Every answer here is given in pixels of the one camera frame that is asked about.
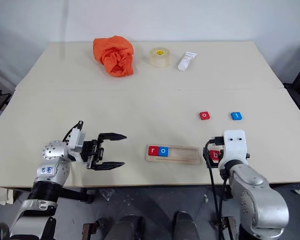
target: table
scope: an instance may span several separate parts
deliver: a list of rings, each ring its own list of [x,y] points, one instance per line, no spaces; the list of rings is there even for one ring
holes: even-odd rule
[[[0,187],[31,187],[42,147],[79,120],[88,140],[104,132],[127,136],[103,144],[105,161],[125,165],[93,171],[72,163],[66,187],[208,185],[204,163],[147,162],[146,145],[202,149],[228,129],[245,130],[249,163],[270,183],[300,182],[300,111],[253,42],[133,45],[134,75],[125,78],[106,75],[91,43],[49,45],[0,117]],[[148,64],[155,46],[170,49],[170,67]],[[185,51],[198,56],[181,72]],[[200,120],[204,111],[209,120]],[[243,119],[231,120],[231,112]],[[216,169],[213,174],[221,184]]]

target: floor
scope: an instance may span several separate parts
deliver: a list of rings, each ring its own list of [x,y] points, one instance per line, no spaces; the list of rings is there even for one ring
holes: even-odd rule
[[[284,188],[277,190],[286,200],[290,214],[281,240],[300,240],[300,195]],[[91,204],[63,198],[58,200],[56,240],[81,240],[84,223],[105,218],[109,228],[115,221],[130,214],[145,217],[145,240],[171,240],[172,219],[179,210],[187,211],[195,220],[201,240],[217,239],[210,224],[215,211],[208,186],[122,187],[91,189],[89,192],[95,194]],[[0,205],[0,222],[11,225],[27,196],[23,192],[13,205]],[[234,216],[239,223],[239,205],[235,200],[224,201],[222,212],[224,216]],[[107,227],[103,233],[99,231],[92,235],[91,240],[102,239]]]

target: orange bag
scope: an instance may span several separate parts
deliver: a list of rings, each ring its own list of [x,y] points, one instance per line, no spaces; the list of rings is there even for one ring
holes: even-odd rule
[[[132,54],[132,44],[122,36],[96,38],[93,41],[95,60],[104,65],[105,71],[111,76],[124,77],[134,73]]]

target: tape roll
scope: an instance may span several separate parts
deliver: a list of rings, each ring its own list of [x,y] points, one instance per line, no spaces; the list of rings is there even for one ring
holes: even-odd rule
[[[170,51],[165,47],[155,47],[150,51],[150,64],[156,68],[165,68],[170,64]]]

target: white wall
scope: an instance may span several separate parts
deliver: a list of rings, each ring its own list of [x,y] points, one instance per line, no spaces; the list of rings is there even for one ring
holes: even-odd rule
[[[283,82],[300,71],[300,0],[0,0],[0,81],[18,84],[48,42],[113,35],[254,40]]]

